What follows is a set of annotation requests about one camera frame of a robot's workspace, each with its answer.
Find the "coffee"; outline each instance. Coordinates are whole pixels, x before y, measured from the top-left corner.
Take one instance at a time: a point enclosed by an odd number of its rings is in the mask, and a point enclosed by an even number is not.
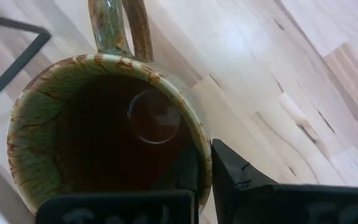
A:
[[[172,107],[136,78],[106,75],[86,84],[58,119],[55,160],[63,183],[75,192],[150,189],[192,142]]]

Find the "light wood surface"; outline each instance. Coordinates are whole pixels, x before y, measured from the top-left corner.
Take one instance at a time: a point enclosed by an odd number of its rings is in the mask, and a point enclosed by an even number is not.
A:
[[[0,16],[53,35],[0,94],[0,174],[12,186],[5,145],[11,107],[52,63],[96,52],[86,2],[0,0]],[[277,182],[358,186],[358,0],[145,6],[155,61],[200,98],[214,138]],[[34,37],[0,27],[0,74]],[[213,200],[200,220],[217,223]]]

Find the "mug rim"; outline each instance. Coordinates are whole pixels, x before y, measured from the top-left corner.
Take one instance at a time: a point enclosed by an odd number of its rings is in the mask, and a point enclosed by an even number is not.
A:
[[[7,156],[8,156],[8,162],[9,167],[11,170],[11,175],[14,179],[14,182],[17,186],[18,192],[23,199],[26,206],[29,208],[29,210],[35,214],[38,210],[39,206],[32,204],[31,198],[27,195],[27,192],[23,187],[21,187],[20,183],[20,177],[19,175],[16,175],[14,172],[14,166],[15,166],[15,159],[14,156],[10,153],[12,151],[12,147],[9,144],[9,139],[14,138],[12,137],[13,131],[12,127],[15,125],[13,116],[20,112],[21,107],[19,106],[19,102],[25,98],[25,95],[31,94],[33,88],[39,84],[42,84],[43,78],[49,76],[50,74],[56,72],[59,68],[63,68],[66,66],[75,66],[75,65],[81,65],[82,63],[87,63],[90,61],[93,61],[96,65],[99,65],[103,70],[106,72],[113,73],[114,71],[109,71],[103,66],[103,62],[112,62],[115,63],[116,66],[123,71],[123,75],[132,75],[133,74],[142,74],[143,77],[141,79],[149,82],[154,87],[158,88],[162,92],[168,91],[170,94],[169,98],[176,104],[177,107],[183,112],[183,115],[186,119],[186,122],[188,123],[188,126],[192,130],[192,138],[194,141],[196,141],[196,144],[199,143],[199,146],[201,146],[201,155],[203,159],[203,165],[205,166],[205,177],[204,179],[204,186],[203,186],[203,194],[199,198],[198,203],[198,210],[199,213],[203,211],[203,209],[206,206],[206,202],[208,200],[210,191],[211,191],[211,185],[212,185],[212,157],[211,157],[211,148],[210,148],[210,139],[206,134],[206,131],[203,127],[203,124],[201,123],[200,118],[198,117],[194,107],[192,107],[189,100],[186,99],[186,97],[183,95],[183,93],[172,83],[170,82],[164,74],[156,71],[154,68],[150,67],[144,62],[140,62],[134,58],[125,57],[121,55],[112,55],[112,54],[85,54],[85,55],[77,55],[74,57],[69,57],[66,59],[63,59],[48,68],[46,68],[44,71],[39,73],[37,76],[35,76],[23,89],[23,91],[20,93],[19,97],[16,99],[14,106],[11,110],[10,120],[8,123],[8,129],[7,129]]]

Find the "mug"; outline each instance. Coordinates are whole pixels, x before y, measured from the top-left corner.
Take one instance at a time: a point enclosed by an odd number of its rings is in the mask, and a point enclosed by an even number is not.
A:
[[[142,0],[89,0],[98,53],[67,58],[37,75],[16,100],[7,132],[7,154],[19,193],[32,213],[62,192],[63,184],[53,157],[57,117],[84,84],[104,75],[126,75],[160,90],[181,111],[199,152],[202,190],[199,213],[206,205],[212,182],[211,141],[200,104],[180,80],[153,62],[147,14]],[[122,7],[127,12],[134,43],[133,56],[124,32]]]

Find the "mug handle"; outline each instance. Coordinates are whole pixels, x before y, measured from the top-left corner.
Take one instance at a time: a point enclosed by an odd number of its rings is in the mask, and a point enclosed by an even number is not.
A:
[[[135,56],[153,62],[149,23],[143,0],[124,0]],[[122,16],[122,0],[88,0],[93,35],[99,53],[133,57],[129,50]]]

